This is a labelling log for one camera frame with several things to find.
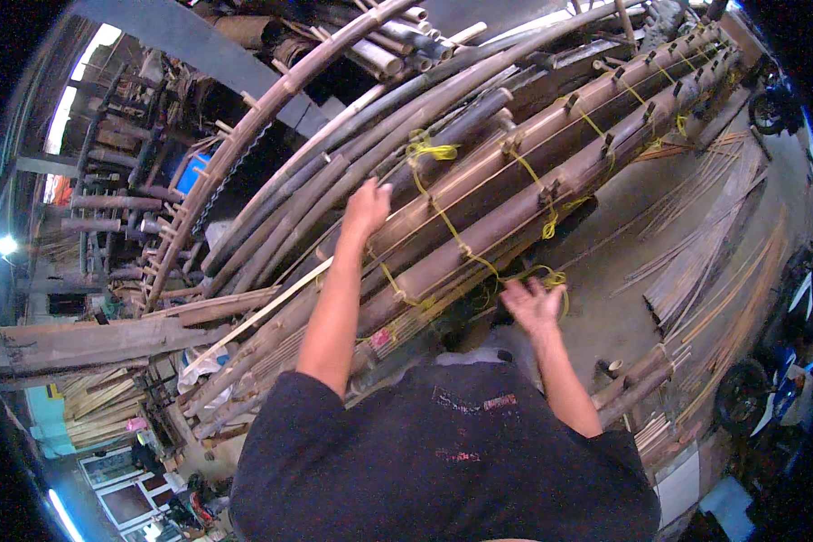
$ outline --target blue container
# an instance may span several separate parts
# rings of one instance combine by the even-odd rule
[[[199,156],[190,158],[190,163],[187,164],[184,174],[181,175],[181,179],[178,181],[177,189],[179,192],[183,192],[185,194],[190,193],[190,189],[193,187],[193,185],[195,185],[196,180],[198,180],[198,173],[193,171],[193,168],[198,168],[200,171],[205,169],[205,162],[200,160],[198,157],[201,157],[206,161],[210,160],[210,156],[207,154],[200,154]]]

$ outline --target window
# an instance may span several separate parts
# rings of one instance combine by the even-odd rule
[[[84,314],[86,294],[48,294],[48,314],[74,316]]]

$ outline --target black t-shirt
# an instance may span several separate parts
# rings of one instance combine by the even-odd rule
[[[660,519],[632,436],[582,437],[512,363],[420,366],[349,410],[281,374],[229,510],[247,540],[650,540]]]

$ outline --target workshop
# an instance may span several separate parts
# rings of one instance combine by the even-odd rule
[[[24,73],[0,409],[60,539],[765,525],[813,130],[739,3],[75,0]]]

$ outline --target man's arm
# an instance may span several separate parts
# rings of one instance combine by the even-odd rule
[[[603,426],[596,408],[575,376],[557,326],[560,298],[566,286],[558,286],[548,293],[535,277],[529,280],[529,286],[530,291],[518,281],[509,281],[500,297],[530,336],[545,387],[545,399],[554,416],[576,432],[587,438],[600,435]]]
[[[349,198],[334,261],[298,355],[296,370],[313,376],[341,399],[355,348],[362,252],[370,234],[385,223],[391,194],[391,185],[377,188],[373,178]]]

